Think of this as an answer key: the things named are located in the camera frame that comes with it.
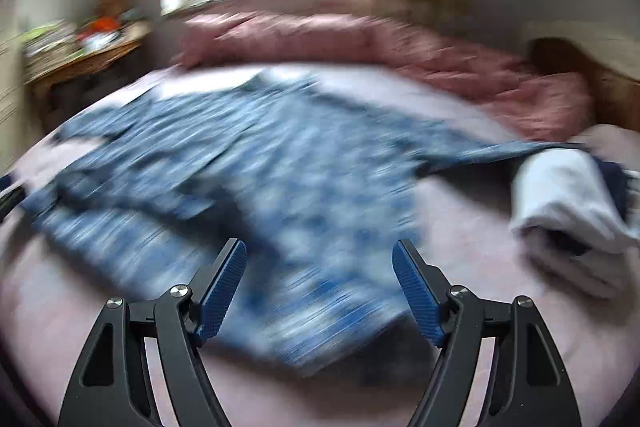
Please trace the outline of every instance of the white towel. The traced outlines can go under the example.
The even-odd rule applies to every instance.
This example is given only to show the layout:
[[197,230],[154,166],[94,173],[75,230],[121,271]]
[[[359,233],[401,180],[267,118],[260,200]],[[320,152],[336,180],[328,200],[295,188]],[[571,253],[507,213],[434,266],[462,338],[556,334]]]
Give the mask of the white towel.
[[[591,155],[551,149],[528,158],[512,185],[511,230],[527,253],[583,291],[601,298],[626,285],[625,251],[636,234],[620,217]],[[582,256],[559,251],[546,230],[561,230],[591,250]]]

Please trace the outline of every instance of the bed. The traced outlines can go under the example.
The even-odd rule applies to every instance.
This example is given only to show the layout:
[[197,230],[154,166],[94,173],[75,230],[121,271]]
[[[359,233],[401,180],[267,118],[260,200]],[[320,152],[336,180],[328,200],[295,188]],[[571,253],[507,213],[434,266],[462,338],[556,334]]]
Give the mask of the bed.
[[[425,119],[488,142],[519,138],[461,99],[409,80],[383,66],[289,63],[155,71],[98,102],[93,108],[126,103],[157,87],[163,96],[232,87],[259,71],[279,80],[309,73],[321,89]],[[602,130],[592,131],[596,149]],[[628,153],[606,140],[611,160]],[[15,166],[30,189],[41,187],[60,169],[96,144],[47,137]],[[640,260],[629,258],[632,284],[614,301],[597,301],[562,280],[543,274],[522,255],[508,230],[509,194],[490,169],[481,183],[463,174],[430,176],[417,184],[417,209],[428,263],[439,266],[452,283],[463,283],[482,298],[511,301],[531,296],[554,336],[569,372],[585,427],[595,427],[623,395],[640,364],[638,284]],[[84,340],[110,290],[63,261],[42,236],[31,232],[16,210],[0,229],[2,280],[0,329],[31,394],[53,419],[58,417],[67,380]],[[150,373],[166,426],[176,425],[161,376],[157,349],[148,342]],[[461,425],[476,424],[488,379],[492,346],[485,341],[474,386]],[[203,359],[210,380],[235,426],[391,426],[406,425],[424,386],[363,387],[347,378],[350,359],[334,363],[311,378],[249,361],[220,346],[207,346]]]

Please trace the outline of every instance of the pink bedsheet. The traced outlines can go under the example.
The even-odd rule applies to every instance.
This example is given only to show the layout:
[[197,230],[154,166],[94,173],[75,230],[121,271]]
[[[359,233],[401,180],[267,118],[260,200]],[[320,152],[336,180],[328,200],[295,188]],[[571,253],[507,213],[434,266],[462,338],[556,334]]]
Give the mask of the pink bedsheet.
[[515,55],[390,19],[201,15],[186,22],[177,60],[187,69],[228,62],[384,64],[479,105],[532,140],[564,141],[592,120],[579,74],[540,76]]

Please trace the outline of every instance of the shirt sleeve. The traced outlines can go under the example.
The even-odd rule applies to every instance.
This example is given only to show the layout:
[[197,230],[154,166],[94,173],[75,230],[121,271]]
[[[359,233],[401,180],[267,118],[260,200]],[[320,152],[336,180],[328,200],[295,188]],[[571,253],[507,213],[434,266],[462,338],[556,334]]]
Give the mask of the shirt sleeve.
[[63,123],[56,132],[56,139],[116,139],[132,127],[142,123],[152,100],[153,95],[147,91],[120,107],[105,107],[84,111]]

